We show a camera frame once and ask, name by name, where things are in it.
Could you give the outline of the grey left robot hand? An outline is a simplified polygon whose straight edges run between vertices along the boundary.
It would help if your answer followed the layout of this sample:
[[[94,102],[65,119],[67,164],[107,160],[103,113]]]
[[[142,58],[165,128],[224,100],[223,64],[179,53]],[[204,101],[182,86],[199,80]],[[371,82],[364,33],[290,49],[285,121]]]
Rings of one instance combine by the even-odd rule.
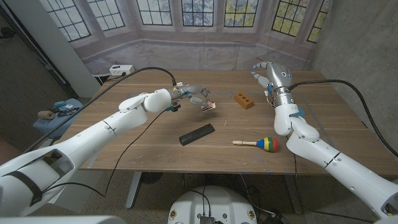
[[[202,112],[216,108],[215,102],[210,101],[210,90],[201,85],[183,85],[179,83],[169,90],[171,96],[171,105],[166,109],[167,111],[176,112],[181,107],[179,101],[188,98],[193,105],[200,106]]]

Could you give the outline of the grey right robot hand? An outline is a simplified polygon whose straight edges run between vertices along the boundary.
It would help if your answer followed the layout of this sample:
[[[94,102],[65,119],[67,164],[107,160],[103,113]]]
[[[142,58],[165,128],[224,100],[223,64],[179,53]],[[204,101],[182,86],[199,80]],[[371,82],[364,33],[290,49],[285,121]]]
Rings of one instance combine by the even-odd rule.
[[[261,62],[253,66],[253,69],[257,68],[267,69],[266,77],[263,77],[256,72],[252,72],[252,75],[258,81],[260,86],[266,89],[266,92],[272,98],[275,107],[295,103],[291,91],[288,89],[292,84],[292,74],[287,67],[274,62]]]

